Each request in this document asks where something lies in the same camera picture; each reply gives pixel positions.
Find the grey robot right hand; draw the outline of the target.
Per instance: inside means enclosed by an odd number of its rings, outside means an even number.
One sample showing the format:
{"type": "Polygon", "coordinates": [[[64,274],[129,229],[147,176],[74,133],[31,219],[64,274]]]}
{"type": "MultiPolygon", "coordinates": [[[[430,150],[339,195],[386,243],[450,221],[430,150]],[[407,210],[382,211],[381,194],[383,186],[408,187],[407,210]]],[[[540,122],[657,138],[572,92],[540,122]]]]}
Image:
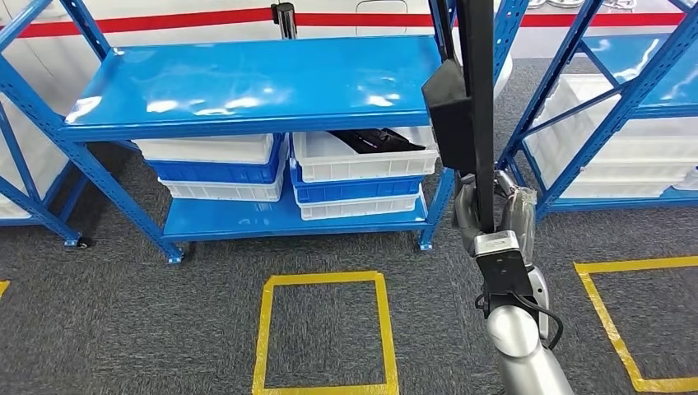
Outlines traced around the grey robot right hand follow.
{"type": "MultiPolygon", "coordinates": [[[[458,180],[458,193],[454,199],[454,224],[458,227],[464,248],[475,255],[475,238],[485,233],[481,227],[481,215],[477,209],[477,187],[474,174],[458,180]]],[[[533,247],[536,227],[537,192],[519,186],[503,170],[494,173],[494,192],[505,198],[498,231],[515,233],[526,270],[534,269],[533,247]]]]}

